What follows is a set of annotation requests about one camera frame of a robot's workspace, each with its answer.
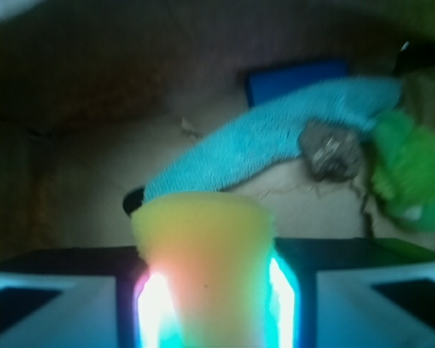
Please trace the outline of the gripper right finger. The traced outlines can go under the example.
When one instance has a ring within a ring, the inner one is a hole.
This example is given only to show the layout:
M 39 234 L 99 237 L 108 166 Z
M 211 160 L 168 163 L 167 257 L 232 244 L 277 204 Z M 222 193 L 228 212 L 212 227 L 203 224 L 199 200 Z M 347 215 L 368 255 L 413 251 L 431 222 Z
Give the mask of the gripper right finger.
M 435 347 L 435 251 L 399 239 L 277 238 L 277 347 Z

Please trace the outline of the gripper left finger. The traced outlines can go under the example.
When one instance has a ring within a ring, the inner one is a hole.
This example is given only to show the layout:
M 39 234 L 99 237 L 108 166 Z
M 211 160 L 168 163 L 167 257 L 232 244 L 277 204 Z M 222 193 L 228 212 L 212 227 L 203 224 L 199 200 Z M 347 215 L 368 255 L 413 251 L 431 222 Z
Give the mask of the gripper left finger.
M 147 274 L 132 246 L 48 249 L 0 262 L 0 347 L 140 347 Z

